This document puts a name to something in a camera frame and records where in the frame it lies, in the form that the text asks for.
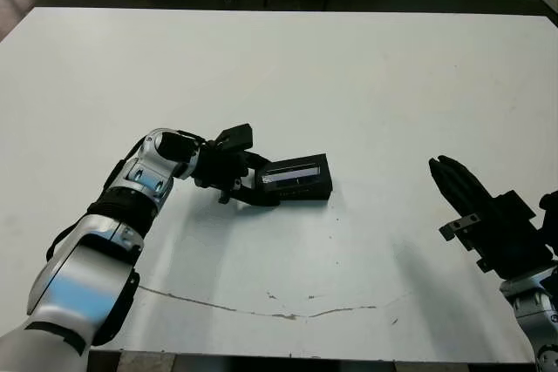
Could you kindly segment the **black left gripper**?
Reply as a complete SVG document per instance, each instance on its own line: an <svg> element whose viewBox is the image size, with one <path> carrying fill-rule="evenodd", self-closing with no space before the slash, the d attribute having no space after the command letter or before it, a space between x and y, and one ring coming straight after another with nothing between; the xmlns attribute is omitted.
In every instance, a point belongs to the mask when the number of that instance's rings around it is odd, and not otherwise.
<svg viewBox="0 0 558 372"><path fill-rule="evenodd" d="M230 198L250 206L274 207L279 199L261 189L241 185L248 168L263 169L269 160L249 151L223 151L214 141L204 143L194 169L194 183L201 188L213 187L221 192L218 201L227 204Z"/></svg>

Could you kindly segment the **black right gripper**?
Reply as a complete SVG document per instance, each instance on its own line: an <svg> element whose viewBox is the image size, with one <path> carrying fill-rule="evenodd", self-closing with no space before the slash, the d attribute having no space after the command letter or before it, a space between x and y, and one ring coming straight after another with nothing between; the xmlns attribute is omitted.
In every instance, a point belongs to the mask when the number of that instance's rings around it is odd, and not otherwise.
<svg viewBox="0 0 558 372"><path fill-rule="evenodd" d="M447 156L429 159L429 168L440 193L459 214L439 229L441 235L476 252L482 272L511 280L551 264L552 253L531 223L534 212L514 190L492 197L464 165Z"/></svg>

